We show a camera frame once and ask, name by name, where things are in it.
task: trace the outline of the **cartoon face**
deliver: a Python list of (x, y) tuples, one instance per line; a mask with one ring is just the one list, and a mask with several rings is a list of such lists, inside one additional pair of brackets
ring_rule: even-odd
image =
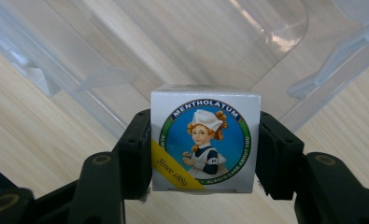
[(192, 139), (198, 146), (209, 143), (212, 138), (213, 134), (209, 134), (207, 128), (203, 125), (197, 125), (192, 129)]

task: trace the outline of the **wood grain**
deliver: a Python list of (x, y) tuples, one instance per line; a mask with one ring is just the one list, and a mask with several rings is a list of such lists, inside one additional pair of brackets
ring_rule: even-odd
[[(337, 156), (369, 188), (369, 68), (297, 135), (306, 152)], [(88, 156), (116, 141), (66, 93), (46, 97), (0, 54), (0, 172), (15, 184), (42, 196), (77, 179)], [(293, 202), (272, 201), (259, 185), (243, 195), (152, 192), (125, 205), (127, 223), (296, 222)]]

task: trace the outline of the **yellow banner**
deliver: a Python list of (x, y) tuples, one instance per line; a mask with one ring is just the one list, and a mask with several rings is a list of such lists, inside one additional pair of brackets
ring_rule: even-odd
[(157, 142), (151, 140), (152, 167), (178, 189), (205, 189)]

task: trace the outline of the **box label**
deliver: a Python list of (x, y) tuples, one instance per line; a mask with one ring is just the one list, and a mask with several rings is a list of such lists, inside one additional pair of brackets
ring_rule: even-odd
[(196, 99), (171, 112), (159, 143), (153, 144), (156, 170), (178, 189), (201, 189), (230, 179), (243, 168), (251, 137), (235, 108), (216, 99)]

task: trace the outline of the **mentholatum box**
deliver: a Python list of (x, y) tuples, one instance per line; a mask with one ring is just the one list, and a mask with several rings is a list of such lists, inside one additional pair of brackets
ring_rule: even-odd
[(153, 91), (153, 190), (252, 192), (260, 107), (260, 95), (231, 88)]

